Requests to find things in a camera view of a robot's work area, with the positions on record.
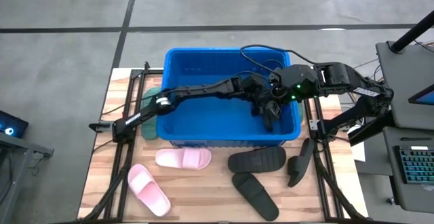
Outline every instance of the black robotic arm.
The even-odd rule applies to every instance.
[[[281,107],[292,101],[330,94],[353,92],[361,95],[352,109],[331,120],[318,123],[319,137],[336,135],[339,128],[352,126],[361,117],[376,117],[385,113],[393,91],[382,83],[362,77],[355,69],[339,62],[322,63],[310,67],[294,64],[277,68],[266,80],[256,73],[247,78],[234,77],[210,85],[184,86],[164,90],[152,97],[150,103],[134,115],[113,123],[113,140],[124,143],[131,131],[155,115],[172,112],[186,99],[214,96],[222,99],[238,98],[252,102],[252,114],[261,115],[264,126],[273,131],[272,122],[280,119]]]

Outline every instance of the blue container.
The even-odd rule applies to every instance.
[[[279,64],[266,60],[290,65],[290,57],[283,52],[250,48],[245,53],[272,69]],[[165,56],[161,89],[211,84],[241,71],[269,75],[242,57],[239,48],[174,48]],[[273,124],[274,132],[267,132],[262,116],[253,116],[251,110],[251,102],[237,98],[186,100],[175,111],[157,118],[157,134],[181,147],[276,146],[300,135],[296,102],[282,108],[281,119]]]

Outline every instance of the concrete floor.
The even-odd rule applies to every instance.
[[[242,24],[412,24],[434,0],[136,0],[130,26]],[[128,0],[0,0],[0,29],[121,27]],[[179,46],[263,43],[318,62],[356,66],[374,59],[375,43],[407,30],[128,33],[120,67],[162,67]],[[14,223],[71,221],[77,215],[119,33],[0,34],[0,110],[30,122],[26,139],[56,149],[22,190]],[[419,41],[434,39],[430,30]],[[294,63],[302,63],[294,58]],[[358,69],[371,75],[378,63]],[[431,214],[388,206],[387,178],[360,175],[370,216],[432,223]]]

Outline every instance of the black line on floor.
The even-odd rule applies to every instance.
[[[11,28],[0,29],[0,33],[19,34],[19,33],[117,33],[121,32],[121,27],[72,27],[72,28]]]
[[[293,25],[221,25],[221,26],[133,26],[133,33],[177,33],[207,31],[313,31],[324,29],[383,30],[410,29],[415,24],[293,24]]]
[[[131,20],[132,7],[124,20]],[[219,26],[133,26],[126,27],[79,27],[79,28],[23,28],[0,29],[0,33],[118,33],[122,39],[119,48],[125,43],[126,33],[177,33],[212,31],[314,31],[323,29],[344,30],[387,30],[410,29],[415,24],[277,24],[277,25],[219,25]]]
[[[135,2],[136,0],[128,0],[127,11],[125,12],[125,17],[123,19],[121,34],[119,35],[119,40],[117,41],[116,45],[115,57],[113,57],[113,63],[111,65],[112,69],[118,68],[121,62],[122,51],[127,38],[127,30],[128,26],[130,25]]]

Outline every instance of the pink slide sandal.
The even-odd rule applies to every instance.
[[[161,149],[155,154],[155,161],[159,166],[202,170],[211,161],[211,151],[198,148]]]
[[[131,167],[128,172],[128,185],[136,197],[156,216],[162,217],[169,212],[170,202],[167,196],[144,166],[136,164]]]

